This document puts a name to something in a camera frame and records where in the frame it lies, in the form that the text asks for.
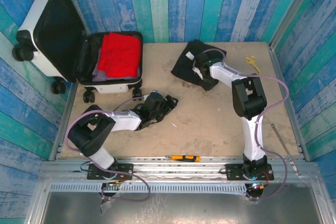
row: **yellow scissors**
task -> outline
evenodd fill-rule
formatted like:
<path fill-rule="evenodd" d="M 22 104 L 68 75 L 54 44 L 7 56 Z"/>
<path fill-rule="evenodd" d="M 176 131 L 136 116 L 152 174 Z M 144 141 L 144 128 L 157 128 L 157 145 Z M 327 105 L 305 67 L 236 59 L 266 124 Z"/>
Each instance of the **yellow scissors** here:
<path fill-rule="evenodd" d="M 245 58 L 245 61 L 246 61 L 247 63 L 251 64 L 251 65 L 254 67 L 254 69 L 257 70 L 258 74 L 261 74 L 259 68 L 258 68 L 257 65 L 256 65 L 256 60 L 257 60 L 257 59 L 256 59 L 256 57 L 254 57 L 254 56 L 246 57 L 246 58 Z"/>

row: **wooden wall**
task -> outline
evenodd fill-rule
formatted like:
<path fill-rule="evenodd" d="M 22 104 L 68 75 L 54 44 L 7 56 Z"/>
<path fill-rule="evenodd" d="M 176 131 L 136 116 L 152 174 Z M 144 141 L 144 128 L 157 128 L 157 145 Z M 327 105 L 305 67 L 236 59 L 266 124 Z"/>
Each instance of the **wooden wall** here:
<path fill-rule="evenodd" d="M 309 157 L 336 198 L 336 0 L 304 0 L 276 53 Z"/>
<path fill-rule="evenodd" d="M 92 33 L 138 30 L 145 42 L 270 41 L 292 0 L 74 0 Z"/>
<path fill-rule="evenodd" d="M 23 223 L 41 161 L 49 158 L 68 94 L 12 57 L 33 0 L 0 0 L 0 223 Z"/>

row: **red cloth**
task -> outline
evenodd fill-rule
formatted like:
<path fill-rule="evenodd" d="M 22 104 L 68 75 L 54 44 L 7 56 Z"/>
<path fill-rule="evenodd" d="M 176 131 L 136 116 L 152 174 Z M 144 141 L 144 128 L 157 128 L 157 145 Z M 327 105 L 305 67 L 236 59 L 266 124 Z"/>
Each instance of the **red cloth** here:
<path fill-rule="evenodd" d="M 109 33 L 101 46 L 98 70 L 107 77 L 122 78 L 138 76 L 141 57 L 140 41 L 128 35 Z"/>

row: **tag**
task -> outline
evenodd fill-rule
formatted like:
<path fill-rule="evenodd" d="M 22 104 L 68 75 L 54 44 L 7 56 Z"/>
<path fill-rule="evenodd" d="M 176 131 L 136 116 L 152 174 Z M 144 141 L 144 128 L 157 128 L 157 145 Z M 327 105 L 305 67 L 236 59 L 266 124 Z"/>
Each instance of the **tag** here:
<path fill-rule="evenodd" d="M 187 52 L 185 55 L 191 60 L 194 60 L 194 58 L 195 58 L 195 56 L 193 56 L 193 54 L 191 52 Z"/>

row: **white suitcase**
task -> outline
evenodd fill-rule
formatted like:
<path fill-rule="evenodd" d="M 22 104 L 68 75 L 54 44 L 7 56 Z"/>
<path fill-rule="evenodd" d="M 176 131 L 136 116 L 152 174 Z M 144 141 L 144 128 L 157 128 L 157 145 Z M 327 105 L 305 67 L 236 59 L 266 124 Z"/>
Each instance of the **white suitcase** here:
<path fill-rule="evenodd" d="M 134 79 L 92 81 L 92 71 L 98 61 L 99 48 L 107 33 L 87 36 L 84 25 L 71 0 L 34 0 L 16 39 L 13 57 L 18 61 L 31 61 L 46 76 L 54 77 L 53 93 L 64 93 L 62 80 L 76 82 L 87 89 L 83 99 L 94 102 L 92 90 L 99 93 L 121 93 L 142 85 L 143 38 L 139 32 L 118 32 L 139 39 L 141 56 L 139 76 Z"/>

